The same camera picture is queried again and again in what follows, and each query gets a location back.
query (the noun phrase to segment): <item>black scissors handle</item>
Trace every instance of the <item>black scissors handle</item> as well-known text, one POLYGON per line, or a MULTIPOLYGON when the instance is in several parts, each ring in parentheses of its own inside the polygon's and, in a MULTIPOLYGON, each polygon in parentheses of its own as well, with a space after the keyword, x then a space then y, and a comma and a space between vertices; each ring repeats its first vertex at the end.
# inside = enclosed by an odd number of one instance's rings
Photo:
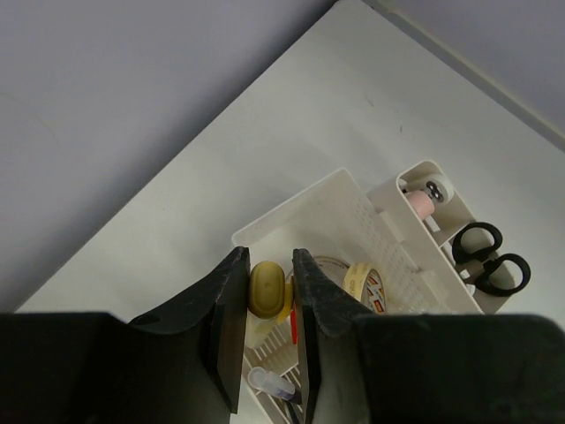
POLYGON ((496 252, 498 248, 502 246, 502 233, 498 228, 496 228, 491 223, 469 223, 462 230, 460 230, 455 238, 453 239, 452 244, 452 254, 453 259, 457 264, 464 264, 471 261, 479 261, 484 262, 488 259, 488 256, 496 252), (477 250, 476 252, 467 252, 463 247, 463 235, 472 229, 480 228, 482 230, 487 231, 493 237, 493 245, 483 247, 482 249, 477 250))
POLYGON ((523 290, 526 285, 528 285, 531 279, 530 265, 522 256, 517 254, 504 254, 492 261, 486 261, 483 263, 483 268, 485 271, 477 276, 473 281, 475 287, 486 294, 499 298, 506 298, 518 293, 523 290), (522 281, 519 285, 511 289, 497 287, 493 284, 490 278, 494 271, 496 271, 505 261, 514 262, 522 272, 522 281))

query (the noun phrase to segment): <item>wall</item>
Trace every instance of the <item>wall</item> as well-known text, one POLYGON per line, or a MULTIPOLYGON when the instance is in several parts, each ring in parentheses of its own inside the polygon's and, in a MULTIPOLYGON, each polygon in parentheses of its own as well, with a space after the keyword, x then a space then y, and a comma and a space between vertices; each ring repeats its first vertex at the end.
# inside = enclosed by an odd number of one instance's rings
POLYGON ((61 267, 332 0, 0 4, 0 310, 61 267))
POLYGON ((365 0, 541 135, 565 150, 565 3, 560 0, 365 0))

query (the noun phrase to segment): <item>white plastic basket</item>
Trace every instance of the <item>white plastic basket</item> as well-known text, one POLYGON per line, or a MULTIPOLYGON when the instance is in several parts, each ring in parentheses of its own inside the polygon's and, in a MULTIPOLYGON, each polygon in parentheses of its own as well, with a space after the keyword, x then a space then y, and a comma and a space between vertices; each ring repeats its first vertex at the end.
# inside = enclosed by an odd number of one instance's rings
MULTIPOLYGON (((298 247, 348 263, 371 262, 382 277, 389 314, 494 312, 503 300, 474 299, 441 250, 474 221, 459 194, 434 214, 438 228, 432 232, 400 189, 403 180, 430 173, 442 171, 435 163, 419 163, 367 197, 347 170, 337 170, 236 232, 232 243, 250 248, 252 266, 275 261, 286 272, 298 247)), ((284 323, 260 349, 245 349, 243 374, 246 377, 251 367, 263 366, 299 386, 297 364, 290 326, 284 323)), ((264 393, 252 393, 272 422, 288 422, 281 403, 264 393)))

